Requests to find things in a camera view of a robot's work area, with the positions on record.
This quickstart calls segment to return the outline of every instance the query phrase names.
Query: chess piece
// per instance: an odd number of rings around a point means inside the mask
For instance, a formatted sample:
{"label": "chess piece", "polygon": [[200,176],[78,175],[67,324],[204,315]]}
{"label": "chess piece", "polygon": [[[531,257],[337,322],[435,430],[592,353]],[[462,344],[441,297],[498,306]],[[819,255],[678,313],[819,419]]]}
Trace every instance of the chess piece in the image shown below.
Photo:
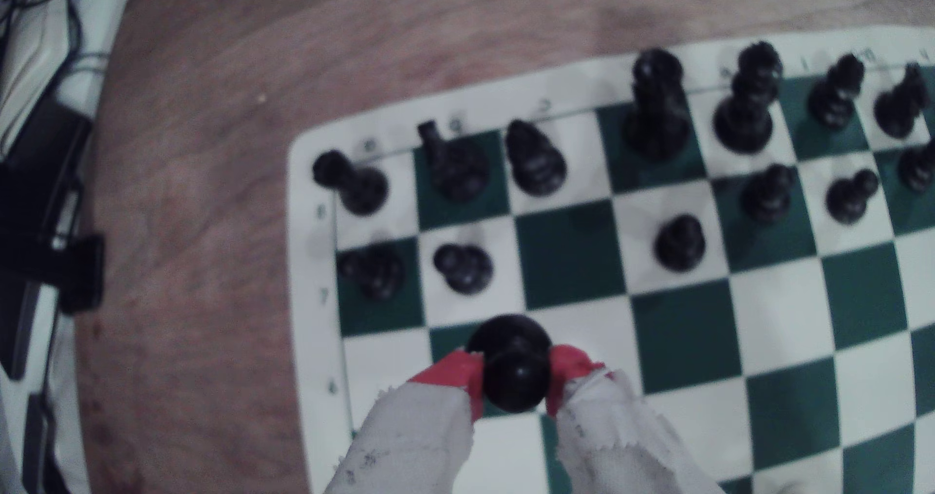
{"label": "chess piece", "polygon": [[655,257],[668,269],[682,273],[701,262],[706,246],[701,222],[690,214],[682,214],[659,231]]}
{"label": "chess piece", "polygon": [[357,284],[372,300],[389,300],[406,277],[403,262],[389,248],[352,250],[337,258],[337,273]]}
{"label": "chess piece", "polygon": [[357,216],[368,216],[382,207],[389,192],[386,177],[373,167],[355,169],[340,151],[321,154],[311,166],[315,183],[337,189],[345,209]]}
{"label": "chess piece", "polygon": [[880,178],[870,169],[858,171],[853,178],[838,179],[827,190],[827,212],[839,223],[851,225],[867,212],[867,200],[879,186]]}
{"label": "chess piece", "polygon": [[435,121],[418,126],[419,138],[426,152],[432,186],[455,203],[473,200],[487,187],[490,165],[484,151],[473,141],[441,139]]}
{"label": "chess piece", "polygon": [[714,132],[728,149],[741,154],[763,150],[772,137],[769,104],[779,95],[783,63],[769,43],[747,46],[738,58],[732,95],[714,113]]}
{"label": "chess piece", "polygon": [[499,315],[480,326],[466,350],[484,354],[484,393],[512,414],[535,408],[549,391],[552,340],[524,315]]}
{"label": "chess piece", "polygon": [[913,131],[916,118],[929,105],[929,93],[919,63],[906,65],[906,74],[892,91],[880,94],[873,115],[883,132],[903,139]]}
{"label": "chess piece", "polygon": [[812,88],[809,113],[829,129],[843,129],[854,116],[854,99],[863,82],[864,63],[854,54],[841,57]]}
{"label": "chess piece", "polygon": [[480,293],[494,277],[494,264],[477,246],[445,244],[435,251],[435,269],[451,289],[462,295]]}
{"label": "chess piece", "polygon": [[674,158],[691,134],[682,77],[682,63],[662,48],[640,53],[633,65],[633,107],[624,120],[624,139],[650,161]]}
{"label": "chess piece", "polygon": [[743,212],[761,224],[775,224],[789,213],[789,189],[794,181],[792,167],[770,165],[765,171],[754,175],[743,188]]}
{"label": "chess piece", "polygon": [[536,125],[520,119],[511,121],[506,146],[513,179],[527,194],[552,194],[565,183],[565,158]]}
{"label": "chess piece", "polygon": [[898,172],[906,187],[916,192],[929,189],[935,175],[935,138],[928,145],[903,151],[899,156]]}

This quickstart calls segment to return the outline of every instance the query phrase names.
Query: printed number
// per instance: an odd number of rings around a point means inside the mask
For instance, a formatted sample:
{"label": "printed number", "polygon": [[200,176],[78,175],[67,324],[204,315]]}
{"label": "printed number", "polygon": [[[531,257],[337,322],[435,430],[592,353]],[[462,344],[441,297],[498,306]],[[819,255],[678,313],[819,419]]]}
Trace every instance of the printed number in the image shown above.
{"label": "printed number", "polygon": [[873,53],[871,48],[864,48],[855,55],[866,62],[876,62],[876,54]]}

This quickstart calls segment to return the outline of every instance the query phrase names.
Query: black device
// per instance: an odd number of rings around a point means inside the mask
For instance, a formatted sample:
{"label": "black device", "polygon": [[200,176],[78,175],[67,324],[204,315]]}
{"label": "black device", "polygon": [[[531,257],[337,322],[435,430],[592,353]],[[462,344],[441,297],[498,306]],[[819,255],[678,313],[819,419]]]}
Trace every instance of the black device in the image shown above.
{"label": "black device", "polygon": [[52,246],[68,194],[81,192],[77,167],[91,126],[47,91],[0,164],[0,364],[12,380],[25,371],[41,284],[60,290],[68,313],[101,300],[103,238]]}

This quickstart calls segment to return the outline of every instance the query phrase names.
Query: chessboard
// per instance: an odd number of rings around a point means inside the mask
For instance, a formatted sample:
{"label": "chessboard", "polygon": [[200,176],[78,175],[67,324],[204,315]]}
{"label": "chessboard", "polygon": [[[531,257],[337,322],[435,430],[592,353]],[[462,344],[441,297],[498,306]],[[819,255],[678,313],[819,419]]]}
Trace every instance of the chessboard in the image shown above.
{"label": "chessboard", "polygon": [[[781,71],[750,77],[750,61],[739,58],[761,41]],[[935,186],[910,189],[900,172],[913,152],[913,174],[930,178],[935,107],[915,105],[921,114],[902,128],[889,118],[883,127],[877,112],[886,94],[896,110],[911,110],[909,73],[935,94],[935,29],[777,34],[666,51],[684,74],[672,108],[690,122],[684,145],[663,159],[625,129],[634,109],[652,102],[634,95],[637,53],[412,99],[298,137],[289,272],[315,492],[380,391],[503,313],[525,314],[554,343],[622,368],[728,493],[774,494],[790,481],[825,494],[935,492]],[[832,91],[834,105],[855,106],[853,116],[838,109],[832,129],[810,97],[835,81],[833,69],[843,72],[848,54],[864,75],[856,97]],[[719,105],[744,94],[760,102],[753,116],[772,124],[756,149],[738,149],[743,138],[728,145],[714,128]],[[557,189],[520,187],[506,146],[515,119],[564,160]],[[435,122],[428,139],[427,121]],[[457,202],[430,165],[438,144],[452,140],[469,142],[486,164],[484,181]],[[337,172],[320,185],[313,165],[332,150]],[[779,194],[755,196],[768,218],[753,218],[742,200],[771,165],[782,165],[786,180],[766,182]],[[382,194],[345,196],[348,177],[360,184],[368,169],[385,179]],[[843,201],[829,194],[835,184]],[[677,246],[667,254],[687,263],[665,266],[656,243],[679,215],[699,225],[706,246],[703,254]],[[778,218],[766,222],[770,215]],[[489,257],[493,275],[480,291],[454,291],[436,268],[445,244]],[[392,287],[349,269],[338,275],[340,258],[372,260],[375,250],[389,251]],[[542,406],[506,414],[488,404],[454,491],[568,493],[555,443]]]}

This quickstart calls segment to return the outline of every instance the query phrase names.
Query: black chess piece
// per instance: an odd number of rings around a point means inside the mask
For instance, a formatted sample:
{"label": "black chess piece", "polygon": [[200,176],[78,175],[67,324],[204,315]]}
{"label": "black chess piece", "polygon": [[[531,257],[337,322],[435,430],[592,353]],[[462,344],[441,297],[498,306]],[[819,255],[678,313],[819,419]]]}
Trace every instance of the black chess piece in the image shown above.
{"label": "black chess piece", "polygon": [[337,273],[357,284],[361,293],[373,300],[389,300],[406,278],[402,260],[385,247],[342,253],[337,258]]}
{"label": "black chess piece", "polygon": [[761,224],[775,224],[789,213],[789,189],[795,181],[792,167],[774,164],[754,175],[741,193],[741,207]]}
{"label": "black chess piece", "polygon": [[467,138],[444,141],[435,121],[426,121],[417,130],[426,152],[432,186],[442,196],[462,204],[476,198],[487,187],[490,164],[476,143]]}
{"label": "black chess piece", "polygon": [[768,109],[779,95],[783,62],[772,45],[761,41],[743,49],[738,67],[730,83],[732,95],[714,113],[714,132],[731,151],[755,154],[772,137]]}
{"label": "black chess piece", "polygon": [[499,315],[474,331],[465,349],[484,354],[484,393],[512,414],[535,408],[549,391],[552,340],[524,315]]}
{"label": "black chess piece", "polygon": [[879,186],[880,178],[870,169],[858,171],[853,178],[838,179],[827,190],[827,212],[839,223],[851,225],[867,212],[867,200]]}
{"label": "black chess piece", "polygon": [[653,162],[677,156],[691,134],[691,115],[682,88],[682,63],[670,52],[641,52],[633,65],[633,107],[624,120],[624,139]]}
{"label": "black chess piece", "polygon": [[701,262],[706,247],[701,222],[693,215],[682,214],[662,226],[654,250],[663,266],[682,273]]}
{"label": "black chess piece", "polygon": [[880,94],[873,104],[873,115],[883,132],[903,139],[913,131],[916,118],[929,105],[929,92],[919,63],[906,65],[906,74],[892,91]]}
{"label": "black chess piece", "polygon": [[432,260],[450,288],[462,295],[480,293],[494,277],[490,255],[477,246],[445,244]]}
{"label": "black chess piece", "polygon": [[513,179],[526,193],[546,196],[565,183],[565,158],[536,125],[521,119],[511,121],[506,146]]}
{"label": "black chess piece", "polygon": [[903,151],[899,156],[898,172],[906,187],[916,192],[929,189],[935,176],[935,138],[923,147]]}
{"label": "black chess piece", "polygon": [[847,54],[827,71],[809,94],[808,109],[819,123],[833,130],[843,129],[854,117],[854,99],[864,82],[864,63]]}
{"label": "black chess piece", "polygon": [[368,216],[383,206],[389,193],[386,177],[373,167],[355,169],[340,151],[321,154],[311,166],[315,183],[337,189],[345,208],[357,216]]}

